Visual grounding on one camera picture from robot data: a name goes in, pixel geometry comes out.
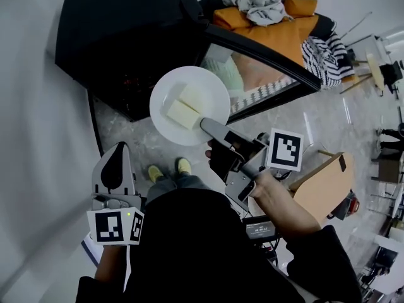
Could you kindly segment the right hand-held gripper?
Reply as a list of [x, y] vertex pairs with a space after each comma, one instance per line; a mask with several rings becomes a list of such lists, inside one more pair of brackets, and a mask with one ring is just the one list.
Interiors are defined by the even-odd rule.
[[207, 117], [200, 127], [213, 138], [210, 168], [225, 183], [227, 197], [244, 211], [249, 210], [247, 198], [261, 173], [270, 168], [300, 170], [301, 134], [272, 129], [252, 140]]

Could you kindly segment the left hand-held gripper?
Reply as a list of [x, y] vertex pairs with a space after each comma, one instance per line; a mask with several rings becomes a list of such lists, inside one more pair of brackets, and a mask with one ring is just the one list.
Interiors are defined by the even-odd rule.
[[125, 142], [104, 153], [92, 173], [92, 208], [87, 211], [90, 235], [98, 245], [140, 243], [144, 213], [135, 195], [131, 151]]

